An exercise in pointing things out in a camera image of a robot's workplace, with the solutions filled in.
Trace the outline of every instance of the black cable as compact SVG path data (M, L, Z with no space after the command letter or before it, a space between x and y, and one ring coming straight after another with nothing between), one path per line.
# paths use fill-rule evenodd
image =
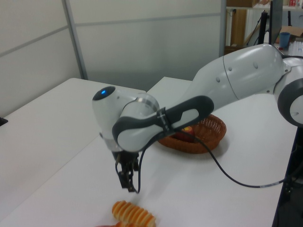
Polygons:
M256 45L257 40L259 39L259 36L257 37L256 41L254 42L254 45Z
M143 156L145 154L146 150L142 151L141 157L140 157L140 161L139 161L139 169L138 169L138 191L136 191L137 194L139 194L140 189L141 189L141 165L142 165L142 160L143 160Z
M282 55L282 59L285 58L303 58L302 56L291 56L291 55Z
M206 144L203 143L203 141L201 141L199 138L187 133L187 132L184 132L182 130L177 130L178 132L181 132L191 138L194 138L196 141L198 141L199 143L201 143L203 145L203 147L205 147L205 149L208 151L208 153L211 155L211 157L213 158L213 160L215 161L215 163L217 164L217 166L220 168L220 170L225 174L225 176L227 176L229 179L231 179L232 181L234 181L235 183L241 185L241 186L244 186L244 187L249 187L249 188L267 188L267 187L271 187L271 186L275 186L275 185L278 185L280 183L283 183L287 180L287 178L284 178L283 180L281 181L278 181L278 182L275 182L275 183L270 183L270 184L265 184L265 185L249 185L249 184L244 184L244 183L241 183L239 181L236 181L235 179L233 179L231 176L229 176L225 171L224 169L221 167L221 165L219 164L219 162L217 161L217 159L215 158L215 156L213 155L212 151L208 148L208 146Z
M255 32L255 30L256 30L258 24L260 23L260 20L261 20L261 17L260 17L260 19L258 20L258 22L257 22L257 24L256 24L256 26L255 26L255 29L252 31L251 36L250 36L250 39L252 38L252 35L254 34L254 32Z

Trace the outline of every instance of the pastry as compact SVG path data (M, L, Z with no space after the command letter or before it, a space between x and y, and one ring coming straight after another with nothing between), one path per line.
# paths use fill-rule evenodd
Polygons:
M113 205L112 213L119 221L136 223L141 227L156 227L156 218L151 213L130 202L116 202Z

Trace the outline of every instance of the wicker basket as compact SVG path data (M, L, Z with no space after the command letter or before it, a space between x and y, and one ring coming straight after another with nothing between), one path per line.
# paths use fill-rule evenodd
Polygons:
M218 146L220 140L226 133L226 125L224 122L212 114L199 123L191 125L191 127L195 132L195 136L202 140L210 150L213 150ZM196 141L194 143L189 143L168 136L159 140L159 143L186 153L207 153L205 147Z

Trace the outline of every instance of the fruit in basket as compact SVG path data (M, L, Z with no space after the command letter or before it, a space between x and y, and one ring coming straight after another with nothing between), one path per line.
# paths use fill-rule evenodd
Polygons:
M190 126L183 128L182 131L184 131L186 133L189 133L192 136L195 136L195 131ZM172 137L175 138L175 139L184 141L184 142L189 142L189 143L193 143L195 141L194 138L192 138L188 135L185 135L181 132L176 132L176 134L174 134Z

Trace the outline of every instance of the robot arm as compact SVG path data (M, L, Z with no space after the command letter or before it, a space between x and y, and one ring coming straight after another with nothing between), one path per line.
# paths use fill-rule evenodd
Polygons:
M171 107L159 110L157 100L149 94L106 87L94 96L93 109L107 147L122 165L121 172L128 172L137 169L138 152L153 142L256 93L274 94L283 117L303 127L303 59L283 59L268 44L245 48L207 64ZM124 174L119 176L122 187L134 191Z

